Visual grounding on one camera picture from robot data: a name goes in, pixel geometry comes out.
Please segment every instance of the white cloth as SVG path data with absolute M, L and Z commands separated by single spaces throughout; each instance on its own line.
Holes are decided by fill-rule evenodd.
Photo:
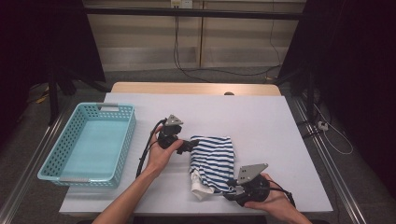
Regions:
M 191 192 L 201 201 L 207 195 L 213 194 L 215 188 L 202 184 L 201 176 L 197 170 L 191 173 Z

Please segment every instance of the forearm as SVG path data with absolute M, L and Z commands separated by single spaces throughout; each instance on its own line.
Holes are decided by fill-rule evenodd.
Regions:
M 308 220 L 303 214 L 297 212 L 292 214 L 288 220 L 289 224 L 310 224 L 311 221 Z
M 155 177 L 145 170 L 93 223 L 125 223 Z

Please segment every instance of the person's right hand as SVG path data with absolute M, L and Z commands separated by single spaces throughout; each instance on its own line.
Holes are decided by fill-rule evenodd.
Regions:
M 268 174 L 262 174 L 262 176 L 267 180 L 273 180 Z M 270 187 L 279 188 L 271 181 Z M 283 192 L 277 190 L 271 190 L 264 202 L 247 202 L 245 207 L 268 212 L 271 216 L 288 223 L 311 223 L 303 214 L 297 211 Z
M 183 144 L 183 140 L 177 139 L 170 147 L 161 148 L 157 142 L 157 133 L 160 131 L 161 127 L 162 126 L 159 126 L 157 130 L 155 130 L 154 135 L 152 135 L 150 139 L 149 144 L 151 147 L 149 148 L 148 164 L 145 168 L 145 171 L 150 170 L 155 176 L 158 176 L 163 171 L 173 152 Z

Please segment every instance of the electrical wire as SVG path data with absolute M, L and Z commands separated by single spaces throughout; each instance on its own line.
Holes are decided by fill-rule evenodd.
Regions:
M 273 12 L 275 12 L 275 1 L 273 0 Z M 279 52 L 277 51 L 277 49 L 275 48 L 274 44 L 272 43 L 272 34 L 274 31 L 274 22 L 275 20 L 272 20 L 272 27 L 271 27 L 271 33 L 270 33 L 270 45 L 273 47 L 274 51 L 276 52 L 277 55 L 277 62 L 278 64 L 280 64 L 280 57 L 279 57 Z
M 189 75 L 187 72 L 212 71 L 212 72 L 226 73 L 226 74 L 230 74 L 230 75 L 234 75 L 234 76 L 240 76 L 240 77 L 255 77 L 255 76 L 260 76 L 260 75 L 264 75 L 265 74 L 265 80 L 264 80 L 264 83 L 265 83 L 267 81 L 267 78 L 268 78 L 268 72 L 270 72 L 271 70 L 273 70 L 275 68 L 280 67 L 280 65 L 281 65 L 280 64 L 280 60 L 279 60 L 279 55 L 278 55 L 278 61 L 279 61 L 278 65 L 269 67 L 265 71 L 262 71 L 262 72 L 259 72 L 259 73 L 253 73 L 253 74 L 240 74 L 240 73 L 229 72 L 229 71 L 225 71 L 225 70 L 219 70 L 219 69 L 215 69 L 215 68 L 194 68 L 194 69 L 182 68 L 181 65 L 180 65 L 179 54 L 178 54 L 178 28 L 179 28 L 179 22 L 178 22 L 178 17 L 176 17 L 175 18 L 175 45 L 174 45 L 174 55 L 173 55 L 174 56 L 174 63 L 175 63 L 175 66 L 177 67 L 177 69 L 180 70 L 187 77 L 199 79 L 201 81 L 210 83 L 211 81 L 209 81 L 209 80 L 206 80 L 206 79 L 200 78 L 200 77 L 193 77 L 193 76 Z M 272 38 L 273 28 L 274 28 L 274 26 L 271 29 L 270 42 L 271 42 L 271 38 Z
M 149 153 L 149 149 L 151 148 L 151 146 L 152 146 L 154 143 L 157 142 L 157 141 L 155 141 L 155 142 L 152 143 L 151 145 L 149 144 L 149 142 L 151 141 L 152 136 L 155 134 L 155 131 L 157 130 L 158 126 L 160 126 L 160 124 L 165 123 L 165 122 L 166 122 L 166 119 L 162 119 L 162 120 L 158 121 L 158 123 L 157 123 L 157 124 L 154 126 L 154 128 L 152 129 L 152 131 L 151 131 L 151 133 L 150 133 L 150 135 L 149 135 L 149 138 L 148 138 L 148 142 L 146 143 L 146 147 L 145 147 L 145 149 L 143 150 L 142 157 L 139 159 L 140 162 L 139 162 L 139 165 L 138 165 L 138 167 L 137 167 L 136 178 L 137 178 L 138 176 L 140 176 L 140 174 L 141 174 L 141 172 L 142 172 L 143 163 L 145 162 L 146 156 L 147 156 L 148 153 Z
M 283 189 L 282 187 L 280 187 L 280 185 L 278 185 L 274 180 L 268 180 L 268 182 L 274 183 L 275 185 L 277 185 L 277 186 L 279 187 L 279 189 L 270 188 L 271 190 L 278 190 L 278 191 L 284 192 L 284 193 L 286 194 L 286 196 L 288 197 L 290 203 L 291 203 L 294 207 L 296 207 L 296 203 L 295 203 L 295 201 L 294 201 L 294 199 L 293 199 L 293 194 L 292 194 L 290 191 L 284 190 L 284 189 Z
M 349 154 L 351 154 L 351 153 L 353 152 L 353 149 L 354 149 L 354 148 L 353 148 L 352 144 L 349 142 L 349 140 L 348 140 L 342 133 L 340 133 L 336 128 L 334 128 L 334 126 L 332 126 L 332 125 L 330 124 L 329 121 L 326 120 L 326 118 L 323 116 L 323 114 L 320 112 L 319 108 L 318 108 L 315 104 L 314 104 L 314 107 L 317 109 L 318 113 L 319 113 L 320 116 L 323 118 L 323 120 L 324 120 L 330 127 L 332 127 L 336 132 L 338 132 L 344 139 L 346 139 L 346 141 L 349 143 L 351 149 L 350 149 L 349 152 L 340 151 L 337 147 L 335 147 L 335 146 L 332 144 L 332 141 L 330 141 L 329 137 L 326 135 L 326 132 L 323 132 L 324 137 L 327 139 L 327 141 L 329 142 L 330 146 L 332 146 L 337 152 L 339 152 L 339 153 L 341 153 L 341 154 L 343 154 L 343 155 L 349 155 Z

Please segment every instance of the striped cloth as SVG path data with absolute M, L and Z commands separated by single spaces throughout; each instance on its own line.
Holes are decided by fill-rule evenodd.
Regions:
M 234 193 L 226 182 L 233 179 L 233 143 L 229 136 L 203 137 L 193 136 L 199 140 L 192 150 L 190 173 L 199 172 L 202 184 L 215 189 L 214 193 Z

